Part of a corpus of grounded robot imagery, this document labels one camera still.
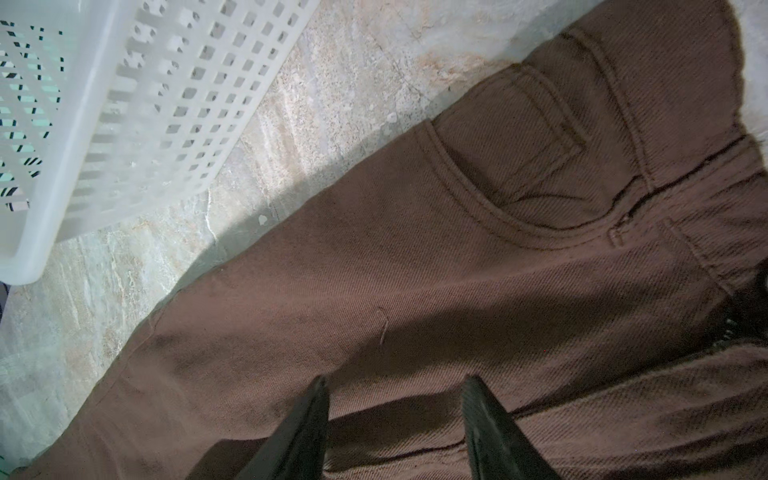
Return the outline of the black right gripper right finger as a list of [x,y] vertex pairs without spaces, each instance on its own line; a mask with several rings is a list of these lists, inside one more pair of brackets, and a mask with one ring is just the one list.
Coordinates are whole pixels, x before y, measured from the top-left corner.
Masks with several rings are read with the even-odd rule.
[[465,379],[461,411],[473,479],[560,479],[479,376]]

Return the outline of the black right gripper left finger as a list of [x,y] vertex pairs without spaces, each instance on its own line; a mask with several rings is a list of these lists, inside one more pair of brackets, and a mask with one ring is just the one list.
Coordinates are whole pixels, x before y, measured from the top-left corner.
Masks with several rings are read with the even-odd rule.
[[235,479],[321,479],[329,405],[327,381],[318,376]]

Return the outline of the brown trousers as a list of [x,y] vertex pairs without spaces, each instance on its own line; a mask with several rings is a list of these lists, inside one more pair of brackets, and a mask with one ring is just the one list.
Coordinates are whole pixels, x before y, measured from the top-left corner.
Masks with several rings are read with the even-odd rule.
[[727,1],[604,1],[141,323],[19,479],[469,479],[479,376],[563,479],[767,475],[767,173]]

